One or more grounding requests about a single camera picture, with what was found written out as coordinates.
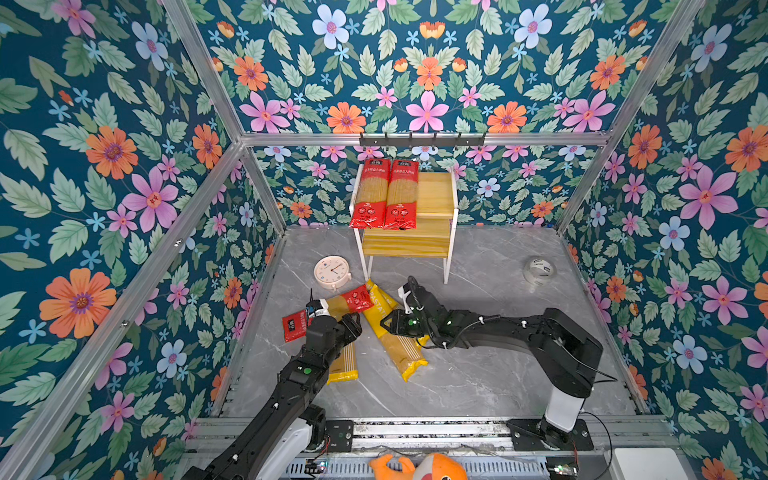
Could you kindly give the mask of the red spaghetti bag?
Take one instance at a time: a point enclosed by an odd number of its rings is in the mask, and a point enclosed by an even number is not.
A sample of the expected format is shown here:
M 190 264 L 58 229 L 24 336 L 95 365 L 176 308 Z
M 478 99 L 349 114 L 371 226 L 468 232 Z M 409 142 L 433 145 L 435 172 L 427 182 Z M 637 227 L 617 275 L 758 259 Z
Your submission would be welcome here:
M 318 316 L 331 316 L 338 321 L 346 314 L 360 313 L 373 307 L 368 289 L 361 285 L 347 293 L 328 299 L 310 296 L 305 307 L 282 318 L 285 342 L 292 342 L 306 335 L 308 327 Z
M 389 159 L 369 158 L 364 162 L 352 204 L 351 228 L 379 228 L 384 225 L 390 173 Z
M 407 230 L 416 227 L 419 163 L 396 160 L 393 164 L 383 227 Z

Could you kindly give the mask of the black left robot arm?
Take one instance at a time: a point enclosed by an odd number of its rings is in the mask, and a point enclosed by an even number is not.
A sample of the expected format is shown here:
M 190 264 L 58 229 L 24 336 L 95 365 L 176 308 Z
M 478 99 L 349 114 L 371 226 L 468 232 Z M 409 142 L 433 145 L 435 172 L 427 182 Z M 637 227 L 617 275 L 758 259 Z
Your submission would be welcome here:
M 184 479 L 278 479 L 300 453 L 326 447 L 325 410 L 312 401 L 362 325 L 358 313 L 336 318 L 319 299 L 305 312 L 305 343 L 279 372 L 265 405 L 223 453 L 203 468 L 189 468 Z

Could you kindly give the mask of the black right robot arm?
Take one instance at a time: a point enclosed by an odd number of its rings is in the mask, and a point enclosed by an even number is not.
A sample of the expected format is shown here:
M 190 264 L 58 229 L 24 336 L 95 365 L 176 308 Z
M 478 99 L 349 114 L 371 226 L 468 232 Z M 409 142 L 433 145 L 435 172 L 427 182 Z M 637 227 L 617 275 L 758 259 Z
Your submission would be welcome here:
M 554 307 L 526 317 L 449 310 L 413 276 L 398 289 L 398 296 L 403 306 L 380 321 L 392 335 L 426 337 L 428 349 L 489 347 L 532 355 L 552 385 L 546 410 L 539 420 L 510 420 L 507 426 L 536 446 L 575 446 L 580 413 L 601 373 L 603 346 L 592 334 Z

